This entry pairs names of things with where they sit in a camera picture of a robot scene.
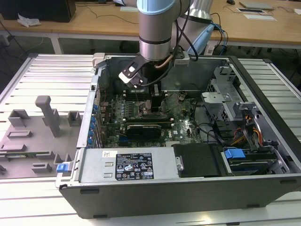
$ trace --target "white table leg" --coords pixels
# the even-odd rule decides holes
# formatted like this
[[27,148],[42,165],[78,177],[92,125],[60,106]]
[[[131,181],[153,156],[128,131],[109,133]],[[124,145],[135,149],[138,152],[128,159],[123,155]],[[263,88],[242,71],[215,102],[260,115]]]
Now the white table leg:
[[55,54],[64,54],[64,50],[60,44],[59,38],[51,37],[50,39],[51,39]]
[[2,42],[4,46],[9,46],[9,41],[6,35],[0,35],[0,42]]
[[208,43],[204,52],[205,56],[212,56],[213,50],[215,48],[215,44],[213,43]]

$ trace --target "paper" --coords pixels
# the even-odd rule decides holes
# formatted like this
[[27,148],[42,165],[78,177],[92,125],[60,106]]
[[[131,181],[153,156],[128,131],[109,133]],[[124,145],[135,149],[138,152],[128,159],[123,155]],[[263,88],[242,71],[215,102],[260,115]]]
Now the paper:
[[21,16],[20,14],[18,14],[18,16],[18,22],[25,27],[41,25],[39,19],[28,19],[26,17]]
[[126,12],[138,12],[138,8],[135,7],[128,7],[128,6],[122,6],[121,11],[126,11]]
[[294,11],[295,11],[296,14],[301,15],[301,9],[296,9],[295,8]]
[[261,15],[250,15],[250,14],[244,14],[244,16],[248,19],[252,20],[273,20],[277,21],[274,17],[272,16],[261,16]]

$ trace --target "robotic arm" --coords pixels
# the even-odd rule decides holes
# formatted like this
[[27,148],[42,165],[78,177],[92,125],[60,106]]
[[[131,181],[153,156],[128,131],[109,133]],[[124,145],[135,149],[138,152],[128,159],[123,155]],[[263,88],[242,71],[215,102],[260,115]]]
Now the robotic arm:
[[162,99],[160,81],[182,51],[179,47],[193,54],[189,39],[198,54],[205,48],[214,28],[209,13],[212,0],[114,1],[139,9],[140,55],[123,69],[119,78],[131,88],[148,87],[152,108],[158,108]]

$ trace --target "floor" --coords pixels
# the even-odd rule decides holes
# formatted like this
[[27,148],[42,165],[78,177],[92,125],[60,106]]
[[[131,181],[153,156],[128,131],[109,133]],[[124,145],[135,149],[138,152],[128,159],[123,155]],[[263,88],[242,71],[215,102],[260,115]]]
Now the floor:
[[[16,37],[16,40],[22,48],[29,53],[45,53],[53,54],[53,48],[50,39],[38,37]],[[61,39],[62,47],[65,54],[91,54],[89,40],[81,39]],[[115,40],[95,40],[95,52],[120,53],[120,41]],[[301,51],[297,56],[294,49],[272,49],[268,52],[266,48],[262,48],[258,56],[252,56],[253,48],[248,47],[228,47],[224,55],[237,56],[238,58],[267,58],[270,59],[278,69],[286,76],[290,77],[300,64]],[[138,42],[127,42],[123,52],[136,53],[139,51]],[[215,54],[219,55],[221,48],[215,50]],[[10,79],[22,65],[26,55],[17,45],[14,39],[10,41],[8,47],[1,46],[0,49],[0,92],[6,87]],[[301,82],[300,70],[296,72],[292,78],[292,83],[299,86]]]

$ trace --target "wooden desk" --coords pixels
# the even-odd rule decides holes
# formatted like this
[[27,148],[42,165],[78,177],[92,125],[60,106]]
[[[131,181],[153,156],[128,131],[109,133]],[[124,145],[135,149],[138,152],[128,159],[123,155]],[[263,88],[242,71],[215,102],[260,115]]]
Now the wooden desk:
[[[279,0],[252,0],[270,4],[273,7],[300,8],[301,2],[279,1]],[[16,36],[38,36],[51,39],[56,54],[62,54],[60,38],[78,39],[101,39],[101,40],[139,40],[139,26],[126,22],[138,23],[137,12],[122,12],[120,7],[88,6],[77,4],[77,10],[69,23],[56,23],[42,21],[42,25],[35,27],[24,27],[17,21],[1,19],[2,23],[13,35]],[[250,20],[243,13],[233,13],[236,8],[242,8],[239,0],[236,5],[231,6],[226,0],[214,0],[211,13],[217,12],[221,16],[222,28],[229,34],[228,45],[270,47],[270,48],[301,48],[301,15],[289,13],[283,8],[273,10],[269,14],[277,21]],[[213,20],[218,23],[217,15]],[[0,27],[0,34],[7,32]],[[207,50],[214,48],[220,39],[218,32],[213,32],[208,43]]]
[[[120,11],[120,7],[108,6],[88,6],[77,4],[76,13],[69,23],[57,23],[41,21],[42,25],[24,27],[16,20],[3,20],[3,25],[15,36],[33,36],[50,38],[56,54],[63,54],[59,39],[101,39],[101,40],[139,40],[138,12]],[[0,35],[6,36],[8,33],[0,25]]]
[[[279,1],[279,0],[251,0],[252,2],[265,2],[273,7],[299,8],[301,2]],[[236,0],[234,6],[225,3],[224,0],[214,0],[211,13],[217,12],[221,16],[222,28],[229,35],[228,45],[252,46],[267,48],[301,48],[301,15],[289,13],[283,8],[267,11],[277,21],[251,20],[236,8],[243,8]],[[219,23],[218,16],[212,15],[213,21]],[[220,39],[218,31],[214,31],[208,45],[211,48]]]

